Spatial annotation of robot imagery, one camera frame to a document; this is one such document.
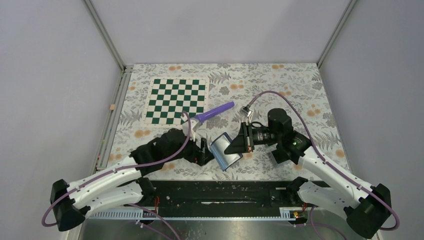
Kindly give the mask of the blue leather card holder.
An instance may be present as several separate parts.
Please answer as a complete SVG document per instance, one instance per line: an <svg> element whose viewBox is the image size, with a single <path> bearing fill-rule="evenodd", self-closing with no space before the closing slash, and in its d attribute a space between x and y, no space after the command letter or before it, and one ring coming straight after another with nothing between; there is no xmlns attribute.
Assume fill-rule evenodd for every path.
<svg viewBox="0 0 424 240"><path fill-rule="evenodd" d="M225 150L231 143L232 139L227 132L224 132L218 136L209 147L210 152L213 154L221 170L224 172L243 157L241 153L225 153Z"/></svg>

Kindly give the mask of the black credit card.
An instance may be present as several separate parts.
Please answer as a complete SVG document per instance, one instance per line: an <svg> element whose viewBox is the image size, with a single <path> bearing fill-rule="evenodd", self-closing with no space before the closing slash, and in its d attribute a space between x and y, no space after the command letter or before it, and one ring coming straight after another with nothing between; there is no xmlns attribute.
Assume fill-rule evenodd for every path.
<svg viewBox="0 0 424 240"><path fill-rule="evenodd" d="M269 157L272 160L272 162L274 163L274 165L278 165L282 162L281 155L280 155L280 153L277 149L271 151L269 153Z"/></svg>

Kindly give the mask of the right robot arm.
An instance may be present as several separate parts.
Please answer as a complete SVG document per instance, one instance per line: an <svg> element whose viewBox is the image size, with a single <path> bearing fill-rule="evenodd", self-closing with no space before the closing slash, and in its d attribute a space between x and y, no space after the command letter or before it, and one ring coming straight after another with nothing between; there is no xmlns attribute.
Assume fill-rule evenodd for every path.
<svg viewBox="0 0 424 240"><path fill-rule="evenodd" d="M346 220L363 238L371 239L390 217L391 192L383 184L372 185L315 149L312 141L294 130L292 119L282 108L267 113L267 126L259 123L240 124L240 130L225 154L250 153L256 145L275 145L270 155L276 163L291 161L312 172L329 188L322 188L303 177L287 186L287 201L293 206L303 202L324 208Z"/></svg>

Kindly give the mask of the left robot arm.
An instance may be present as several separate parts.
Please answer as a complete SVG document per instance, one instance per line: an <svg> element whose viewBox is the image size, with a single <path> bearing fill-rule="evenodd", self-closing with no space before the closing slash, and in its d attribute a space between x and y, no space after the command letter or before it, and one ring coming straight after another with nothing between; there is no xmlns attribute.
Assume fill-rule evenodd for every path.
<svg viewBox="0 0 424 240"><path fill-rule="evenodd" d="M172 128L102 171L77 181L57 180L52 185L49 208L54 214L54 225L65 232L108 208L138 202L144 206L152 204L155 190L145 176L179 159L203 166L214 155L205 138L197 145L182 130Z"/></svg>

